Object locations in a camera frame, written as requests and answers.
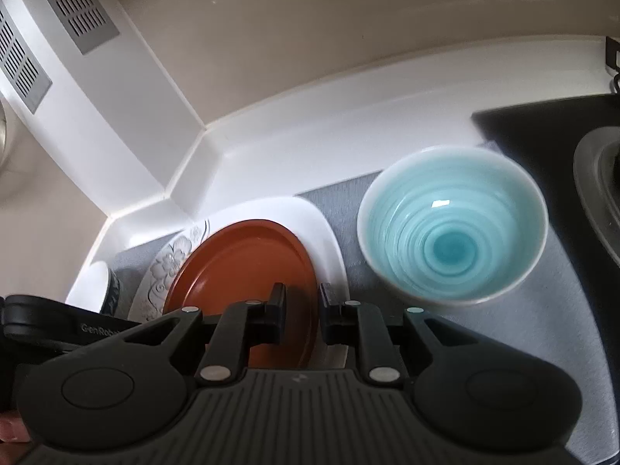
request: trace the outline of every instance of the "white plate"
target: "white plate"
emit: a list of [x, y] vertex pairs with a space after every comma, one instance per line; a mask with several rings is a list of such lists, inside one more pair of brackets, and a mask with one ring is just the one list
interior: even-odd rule
[[[306, 200], [276, 197], [248, 201], [211, 215], [176, 235], [157, 254], [145, 274], [129, 310], [129, 320], [146, 322], [161, 316], [165, 298], [183, 262], [208, 236], [242, 220], [272, 220], [291, 231], [308, 252], [318, 283], [330, 283], [341, 300], [348, 300], [348, 284], [340, 247], [323, 214]], [[343, 366], [346, 347], [327, 348], [317, 341], [311, 365]]]

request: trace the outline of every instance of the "white wall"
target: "white wall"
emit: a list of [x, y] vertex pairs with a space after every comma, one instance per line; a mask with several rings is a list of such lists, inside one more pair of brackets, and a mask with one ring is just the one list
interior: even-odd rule
[[205, 123], [411, 51], [620, 35], [620, 0], [120, 0]]
[[0, 164], [0, 295], [64, 301], [105, 215], [0, 101], [7, 149]]
[[[601, 37], [455, 46], [283, 93], [210, 124], [173, 193], [194, 220], [260, 197], [295, 195], [379, 171], [430, 145], [476, 145], [478, 110], [610, 92]], [[222, 158], [215, 170], [202, 158]], [[191, 177], [213, 175], [208, 183]], [[110, 222], [90, 260], [188, 225], [170, 201]]]
[[169, 196], [205, 129], [117, 0], [120, 34], [85, 55], [47, 0], [2, 2], [52, 86], [35, 114], [0, 91], [54, 161], [108, 215]]

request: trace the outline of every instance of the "screw head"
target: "screw head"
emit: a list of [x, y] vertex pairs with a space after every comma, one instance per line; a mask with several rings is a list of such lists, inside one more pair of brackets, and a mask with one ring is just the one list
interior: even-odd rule
[[231, 371], [223, 365], [208, 365], [200, 369], [200, 377], [206, 381], [224, 381], [231, 377]]
[[401, 373], [391, 367], [375, 367], [368, 372], [368, 377], [374, 382], [394, 382]]

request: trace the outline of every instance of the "white bowl rim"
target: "white bowl rim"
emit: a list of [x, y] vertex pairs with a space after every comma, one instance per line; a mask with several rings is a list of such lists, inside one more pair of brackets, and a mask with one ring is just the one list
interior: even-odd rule
[[[428, 157], [430, 153], [435, 153], [436, 155], [463, 155], [463, 153], [467, 153], [468, 155], [474, 157], [481, 157], [487, 160], [494, 161], [501, 166], [512, 169], [517, 173], [517, 175], [520, 175], [523, 178], [524, 182], [529, 185], [529, 187], [538, 199], [538, 206], [542, 209], [542, 216], [544, 219], [542, 240], [540, 246], [538, 247], [538, 251], [535, 257], [532, 258], [526, 270], [523, 271], [523, 273], [520, 274], [519, 277], [517, 277], [510, 284], [500, 288], [498, 291], [492, 294], [463, 300], [440, 300], [413, 295], [404, 288], [401, 288], [398, 284], [391, 281], [385, 274], [383, 274], [377, 264], [369, 255], [366, 239], [365, 236], [362, 234], [362, 218], [368, 217], [371, 206], [373, 206], [374, 200], [381, 192], [383, 186], [389, 183], [389, 181], [391, 181], [394, 176], [399, 174], [404, 169], [420, 161], [422, 158]], [[360, 207], [358, 209], [356, 226], [357, 240], [360, 245], [360, 249], [362, 250], [362, 254], [364, 255], [364, 259], [366, 259], [367, 264], [374, 271], [374, 273], [376, 273], [377, 276], [379, 276], [386, 284], [396, 290], [399, 294], [412, 300], [413, 303], [422, 305], [424, 305], [424, 303], [427, 303], [431, 307], [444, 307], [453, 309], [473, 306], [474, 304], [485, 303], [487, 301], [498, 298], [499, 296], [504, 295], [507, 292], [511, 291], [513, 288], [517, 287], [517, 285], [519, 285], [529, 275], [529, 273], [531, 273], [534, 267], [536, 267], [538, 261], [540, 261], [540, 257], [543, 254], [543, 250], [547, 243], [547, 236], [549, 233], [549, 211], [547, 209], [547, 203], [545, 202], [544, 196], [542, 194], [543, 193], [541, 192], [540, 187], [538, 187], [538, 184], [534, 181], [534, 178], [532, 178], [531, 175], [527, 171], [525, 171], [522, 166], [520, 166], [520, 164], [517, 164], [508, 156], [503, 155], [503, 153], [496, 152], [495, 150], [490, 150], [489, 148], [470, 147], [467, 145], [434, 145], [432, 147], [426, 147], [416, 152], [410, 153], [405, 157], [402, 157], [394, 164], [385, 168], [382, 172], [379, 173], [379, 175], [377, 175], [376, 178], [374, 178], [373, 183], [370, 184], [370, 186], [364, 193], [364, 196], [362, 197], [362, 201], [360, 203]]]

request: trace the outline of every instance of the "gray mat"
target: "gray mat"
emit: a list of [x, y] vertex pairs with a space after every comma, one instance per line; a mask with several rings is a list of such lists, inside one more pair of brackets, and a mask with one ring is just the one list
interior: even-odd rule
[[[355, 229], [362, 196], [374, 177], [354, 178], [301, 196], [322, 211], [336, 234], [351, 299], [378, 305], [386, 322], [394, 322], [406, 305], [368, 267]], [[108, 261], [123, 284], [117, 316], [127, 316], [149, 264], [171, 237], [137, 246]], [[565, 369], [584, 397], [568, 449], [585, 464], [601, 463], [618, 452], [616, 404], [601, 339], [577, 275], [553, 230], [540, 262], [521, 286], [495, 303], [445, 316]]]

